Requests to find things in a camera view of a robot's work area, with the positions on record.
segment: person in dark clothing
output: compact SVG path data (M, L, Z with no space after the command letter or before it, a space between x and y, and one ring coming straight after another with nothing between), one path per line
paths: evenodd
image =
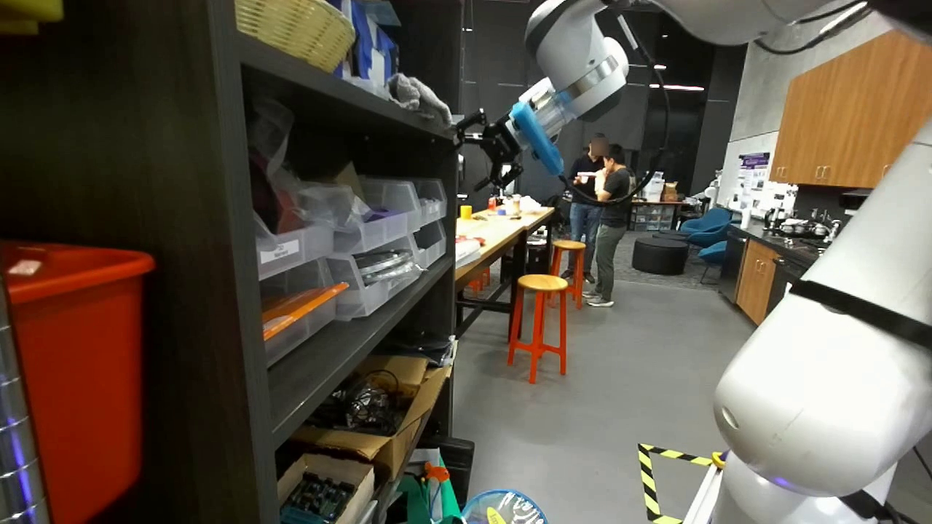
M603 170L603 148L606 148L606 138L587 139L584 155L568 173L572 190L587 196L587 197L594 197L594 173ZM590 279L590 253L594 253L594 237L596 237L600 212L603 210L596 203L587 203L587 200L572 196L572 203L571 203L571 237L577 242L584 242L584 267L583 267L584 279Z
M603 203L603 222L594 242L594 295L587 305L612 309L613 305L613 250L629 222L629 170L623 164L623 148L618 143L606 145L603 170L596 173L594 196Z

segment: gray pants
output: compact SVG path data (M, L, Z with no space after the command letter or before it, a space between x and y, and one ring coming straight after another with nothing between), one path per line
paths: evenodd
M590 277L590 255L594 255L594 238L596 238L596 226L600 226L603 210L590 206L584 200L572 200L571 206L571 237L572 242L584 238L584 264L583 264L583 277Z
M594 290L603 301L612 301L613 295L613 250L619 237L623 237L623 226L609 226L609 223L600 223L594 237L594 272L596 272Z

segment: storage box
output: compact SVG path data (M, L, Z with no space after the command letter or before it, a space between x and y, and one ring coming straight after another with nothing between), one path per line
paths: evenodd
M367 253L405 237L411 237L406 212L386 212L368 222L352 219L336 226L335 253Z
M0 242L20 381L54 522L92 522L138 481L143 277L152 267L153 258L134 250ZM20 501L18 490L34 490L15 481L23 478L3 481L9 503Z
M280 507L285 507L288 494L300 485L302 474L354 485L352 499L347 501L335 524L357 524L376 499L373 465L357 459L336 459L326 453L302 453L288 465L288 471L277 483Z
M271 237L255 219L255 234L258 279L285 274L302 261L332 253L332 226L322 223Z
M421 223L441 222L441 215L444 215L441 183L437 178L427 178L427 180L414 180L414 190L419 197Z
M306 261L296 264L288 274L277 274L258 285L261 290L261 333L274 333L274 322L288 320L288 312L281 315L281 305L288 305L294 298L316 298L310 312L300 315L300 320L290 320L285 328L268 336L265 341L265 362L277 365L290 350L296 350L302 341L316 336L322 327L335 320L335 301L347 290L347 285L336 285L326 261Z
M424 385L427 359L415 356L368 356L357 369L357 376L386 372L398 381L405 398L414 398L415 391Z
M414 391L411 408L392 437L357 433L357 432L335 432L335 429L300 429L294 433L296 443L329 448L341 453L354 453L361 459L376 464L376 481L383 485L398 478L406 464L406 453L415 448L421 429L427 424L438 391L449 378L449 366L427 369L424 381Z
M405 215L406 237L421 226L421 206L411 180L357 178L357 190L373 210Z
M329 274L336 282L348 282L348 290L336 298L336 320L352 320L352 317L368 317L377 312L386 301L392 301L398 290L415 282L419 267L415 267L415 245L411 237L390 242L383 250L395 250L398 255L406 255L406 272L395 277L383 277L377 282L367 282L361 274L361 264L354 255L332 255L326 258Z
M424 223L415 237L415 267L431 267L437 258L444 255L444 234L441 234L441 222Z
M352 219L354 196L348 187L300 180L294 191L300 219L309 223L341 231Z

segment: bin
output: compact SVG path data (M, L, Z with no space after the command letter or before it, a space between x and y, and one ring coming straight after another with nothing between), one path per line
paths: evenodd
M0 242L51 522L92 522L143 465L143 274L130 250Z

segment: black shelf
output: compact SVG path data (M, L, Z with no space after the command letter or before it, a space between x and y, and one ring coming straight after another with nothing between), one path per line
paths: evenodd
M277 362L268 369L274 445L281 445L449 272L452 258L444 255L373 317L332 322Z
M246 95L274 95L319 130L419 133L452 143L452 127L296 60L249 34L236 37Z

